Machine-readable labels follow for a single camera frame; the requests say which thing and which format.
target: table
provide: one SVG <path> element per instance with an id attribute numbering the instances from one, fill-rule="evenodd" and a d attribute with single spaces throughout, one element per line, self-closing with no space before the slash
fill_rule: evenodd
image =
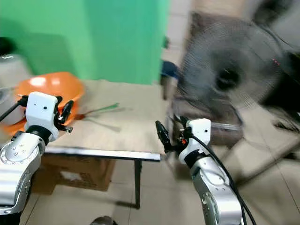
<path id="1" fill-rule="evenodd" d="M 165 119 L 160 85 L 82 80 L 86 93 L 79 113 L 119 103 L 116 109 L 91 113 L 75 120 L 71 134 L 49 143 L 45 153 L 133 160 L 135 207 L 140 208 L 142 161 L 159 162 L 163 152 L 156 120 Z"/>

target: beige table surface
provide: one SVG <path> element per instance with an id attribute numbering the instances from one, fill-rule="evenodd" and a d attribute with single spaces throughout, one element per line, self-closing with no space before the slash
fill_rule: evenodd
<path id="1" fill-rule="evenodd" d="M 113 110 L 91 113 L 75 120 L 73 132 L 63 134 L 49 146 L 113 151 L 164 153 L 155 121 L 165 119 L 160 85 L 140 85 L 106 80 L 82 80 L 86 93 L 80 113 L 119 103 Z"/>

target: green wall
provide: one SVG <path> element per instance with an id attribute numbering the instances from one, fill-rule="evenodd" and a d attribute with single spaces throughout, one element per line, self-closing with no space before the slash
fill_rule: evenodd
<path id="1" fill-rule="evenodd" d="M 35 74 L 149 84 L 159 77 L 168 0 L 1 0 L 0 35 Z"/>

